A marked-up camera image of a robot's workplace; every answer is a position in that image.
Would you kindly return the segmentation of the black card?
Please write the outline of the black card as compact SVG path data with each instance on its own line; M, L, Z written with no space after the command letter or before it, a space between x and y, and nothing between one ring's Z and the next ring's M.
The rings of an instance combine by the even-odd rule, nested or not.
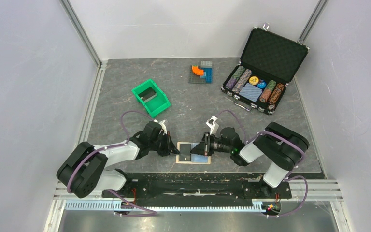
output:
M179 145L179 162L190 162L191 161L191 153L190 150L192 149L191 143L183 143Z

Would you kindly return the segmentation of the beige leather card holder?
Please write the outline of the beige leather card holder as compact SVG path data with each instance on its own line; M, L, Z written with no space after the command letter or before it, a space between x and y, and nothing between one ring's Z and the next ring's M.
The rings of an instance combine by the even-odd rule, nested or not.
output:
M178 142L177 149L179 150L179 145L183 143L190 143L190 142ZM195 147L198 143L191 143L192 148ZM201 164L201 165L209 165L211 164L211 157L210 156L201 156L196 154L191 154L192 158L190 162L179 162L179 155L176 155L176 164Z

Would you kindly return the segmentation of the dark card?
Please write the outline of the dark card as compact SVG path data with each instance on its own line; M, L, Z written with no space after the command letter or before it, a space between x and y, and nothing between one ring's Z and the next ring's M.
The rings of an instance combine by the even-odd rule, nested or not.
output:
M152 100L154 97L157 96L157 93L152 87L147 88L143 92L139 94L140 99L144 102L147 103L148 101Z

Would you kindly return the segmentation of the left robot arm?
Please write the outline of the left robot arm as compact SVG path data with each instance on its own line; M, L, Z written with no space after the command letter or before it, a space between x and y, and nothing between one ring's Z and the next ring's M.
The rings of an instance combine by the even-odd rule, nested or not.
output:
M110 145L92 145L81 142L59 167L56 177L67 192L84 198L94 190L114 190L119 196L127 197L132 192L132 183L121 170L108 168L124 161L138 160L155 151L165 157L179 154L166 121L149 121L142 131L127 140Z

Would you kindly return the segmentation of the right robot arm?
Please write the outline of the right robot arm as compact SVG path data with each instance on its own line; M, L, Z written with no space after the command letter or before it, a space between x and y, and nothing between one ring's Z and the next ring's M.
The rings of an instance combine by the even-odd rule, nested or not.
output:
M281 182L304 159L309 146L304 136L271 122L256 138L246 143L232 127L223 128L218 138L206 133L190 153L203 156L211 156L214 152L229 153L239 166L247 166L257 158L266 156L271 164L262 177L259 189L263 196L272 197L279 191Z

